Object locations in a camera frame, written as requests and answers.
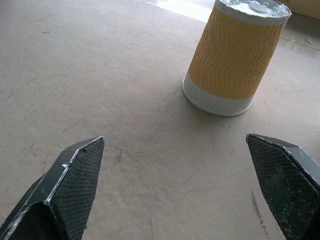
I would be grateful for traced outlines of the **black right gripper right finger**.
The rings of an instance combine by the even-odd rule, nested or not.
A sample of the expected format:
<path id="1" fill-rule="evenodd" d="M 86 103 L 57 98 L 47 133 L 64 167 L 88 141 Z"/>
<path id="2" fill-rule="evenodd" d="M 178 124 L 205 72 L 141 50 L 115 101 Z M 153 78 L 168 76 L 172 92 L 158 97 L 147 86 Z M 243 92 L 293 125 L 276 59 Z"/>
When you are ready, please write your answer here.
<path id="1" fill-rule="evenodd" d="M 320 165 L 283 140 L 246 136 L 263 197 L 286 240 L 320 240 Z"/>

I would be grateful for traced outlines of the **orange ribbed paper cup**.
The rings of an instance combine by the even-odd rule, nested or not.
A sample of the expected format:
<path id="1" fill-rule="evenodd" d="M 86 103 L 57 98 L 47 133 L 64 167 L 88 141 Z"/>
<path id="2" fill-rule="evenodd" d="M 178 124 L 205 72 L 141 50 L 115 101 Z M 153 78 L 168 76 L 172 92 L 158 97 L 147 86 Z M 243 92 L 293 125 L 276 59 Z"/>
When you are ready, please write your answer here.
<path id="1" fill-rule="evenodd" d="M 215 0 L 182 81 L 185 97 L 214 115 L 245 113 L 291 14 L 276 0 Z"/>

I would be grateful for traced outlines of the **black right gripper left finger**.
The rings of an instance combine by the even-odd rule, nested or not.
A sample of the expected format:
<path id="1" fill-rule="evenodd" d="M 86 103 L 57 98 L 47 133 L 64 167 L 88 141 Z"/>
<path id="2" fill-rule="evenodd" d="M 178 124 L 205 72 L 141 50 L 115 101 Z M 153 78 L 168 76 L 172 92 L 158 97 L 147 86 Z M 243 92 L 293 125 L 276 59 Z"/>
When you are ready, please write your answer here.
<path id="1" fill-rule="evenodd" d="M 82 240 L 96 196 L 102 136 L 65 148 L 0 227 L 0 240 Z"/>

